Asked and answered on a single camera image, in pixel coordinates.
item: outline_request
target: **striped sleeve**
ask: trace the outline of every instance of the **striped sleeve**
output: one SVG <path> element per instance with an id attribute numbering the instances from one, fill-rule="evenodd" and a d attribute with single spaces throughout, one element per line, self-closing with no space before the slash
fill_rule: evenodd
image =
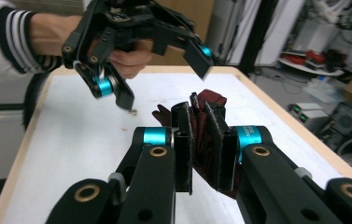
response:
<path id="1" fill-rule="evenodd" d="M 61 57 L 33 54 L 30 20 L 34 14 L 11 7 L 0 9 L 0 48 L 21 74 L 50 72 L 62 65 Z"/>

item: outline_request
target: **red cloth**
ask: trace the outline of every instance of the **red cloth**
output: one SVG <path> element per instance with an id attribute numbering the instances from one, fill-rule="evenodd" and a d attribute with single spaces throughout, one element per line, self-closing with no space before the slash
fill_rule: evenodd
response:
<path id="1" fill-rule="evenodd" d="M 191 96 L 191 111 L 192 111 L 192 126 L 195 136 L 195 147 L 193 150 L 193 168 L 196 172 L 213 188 L 214 181 L 210 179 L 210 169 L 212 162 L 212 148 L 211 148 L 211 136 L 206 131 L 206 119 L 207 115 L 204 112 L 204 102 L 213 102 L 219 105 L 225 105 L 227 98 L 222 95 L 211 91 L 204 90 L 197 95 L 197 99 L 193 99 L 194 94 Z M 158 110 L 153 111 L 152 115 L 155 119 L 161 123 L 162 126 L 171 126 L 171 111 L 165 108 L 163 105 L 158 105 Z M 238 183 L 238 169 L 236 169 L 234 188 L 232 192 L 222 192 L 232 198 L 235 198 Z"/>

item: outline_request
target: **red item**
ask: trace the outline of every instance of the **red item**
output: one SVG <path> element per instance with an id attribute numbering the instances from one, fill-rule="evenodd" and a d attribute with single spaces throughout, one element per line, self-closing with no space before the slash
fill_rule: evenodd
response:
<path id="1" fill-rule="evenodd" d="M 314 50 L 306 51 L 306 59 L 315 63 L 325 63 L 324 55 Z"/>
<path id="2" fill-rule="evenodd" d="M 305 62 L 305 58 L 303 56 L 298 56 L 298 55 L 283 54 L 282 58 L 286 59 L 290 63 L 295 63 L 299 65 L 303 65 Z"/>

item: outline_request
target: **human hand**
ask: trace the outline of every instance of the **human hand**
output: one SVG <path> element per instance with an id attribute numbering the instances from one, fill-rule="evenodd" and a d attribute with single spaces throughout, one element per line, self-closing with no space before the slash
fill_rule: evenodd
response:
<path id="1" fill-rule="evenodd" d="M 68 36 L 77 28 L 80 16 L 63 17 L 48 13 L 36 13 L 31 23 L 31 41 L 37 55 L 62 56 L 61 47 Z M 97 45 L 92 41 L 88 55 Z M 152 59 L 152 53 L 142 41 L 137 41 L 133 51 L 114 49 L 107 61 L 112 63 L 124 78 L 134 78 Z"/>
<path id="2" fill-rule="evenodd" d="M 152 53 L 142 41 L 137 41 L 132 51 L 125 52 L 114 49 L 108 57 L 108 61 L 115 66 L 124 78 L 137 76 L 151 59 Z"/>

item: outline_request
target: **workbench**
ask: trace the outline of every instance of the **workbench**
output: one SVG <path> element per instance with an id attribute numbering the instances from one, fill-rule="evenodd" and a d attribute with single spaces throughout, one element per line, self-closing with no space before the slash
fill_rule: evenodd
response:
<path id="1" fill-rule="evenodd" d="M 331 178 L 352 177 L 350 166 L 232 67 L 213 67 L 201 80 L 188 66 L 148 66 L 127 82 L 135 95 L 132 111 L 118 108 L 114 95 L 95 99 L 74 70 L 51 74 L 0 196 L 0 223 L 44 223 L 73 184 L 107 180 L 115 172 L 136 127 L 161 126 L 151 115 L 157 105 L 170 109 L 204 89 L 228 99 L 229 126 L 266 126 L 276 145 L 322 188 Z M 196 172 L 193 194 L 176 194 L 176 223 L 242 222 L 236 201 Z"/>

